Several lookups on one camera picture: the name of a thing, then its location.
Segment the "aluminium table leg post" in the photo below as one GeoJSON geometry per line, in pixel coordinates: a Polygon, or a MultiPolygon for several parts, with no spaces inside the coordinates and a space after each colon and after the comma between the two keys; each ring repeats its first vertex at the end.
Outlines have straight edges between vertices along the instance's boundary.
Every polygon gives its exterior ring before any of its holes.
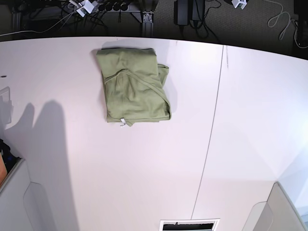
{"type": "Polygon", "coordinates": [[[142,14],[142,36],[151,38],[154,30],[154,13],[143,12],[142,14]]]}

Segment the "green t-shirt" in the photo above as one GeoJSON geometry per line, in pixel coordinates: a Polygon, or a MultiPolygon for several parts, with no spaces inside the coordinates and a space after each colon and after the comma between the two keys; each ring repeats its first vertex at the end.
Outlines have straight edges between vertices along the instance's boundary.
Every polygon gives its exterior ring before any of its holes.
{"type": "Polygon", "coordinates": [[[96,58],[103,76],[108,123],[131,127],[171,119],[171,104],[164,91],[169,67],[158,63],[154,49],[102,49],[96,58]]]}

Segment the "white power strip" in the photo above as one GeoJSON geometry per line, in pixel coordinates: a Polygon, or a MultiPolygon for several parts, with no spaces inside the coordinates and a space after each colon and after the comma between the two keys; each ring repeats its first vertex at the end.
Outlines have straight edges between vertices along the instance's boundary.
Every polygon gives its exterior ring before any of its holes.
{"type": "Polygon", "coordinates": [[[130,0],[99,0],[97,10],[100,12],[125,12],[130,4],[130,0]]]}

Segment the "black power brick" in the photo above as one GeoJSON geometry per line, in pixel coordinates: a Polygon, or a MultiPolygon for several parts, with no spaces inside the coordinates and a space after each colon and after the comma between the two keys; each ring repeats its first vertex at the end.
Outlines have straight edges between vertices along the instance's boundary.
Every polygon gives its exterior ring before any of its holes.
{"type": "Polygon", "coordinates": [[[178,26],[187,26],[189,21],[189,1],[176,0],[174,2],[174,23],[178,26]]]}

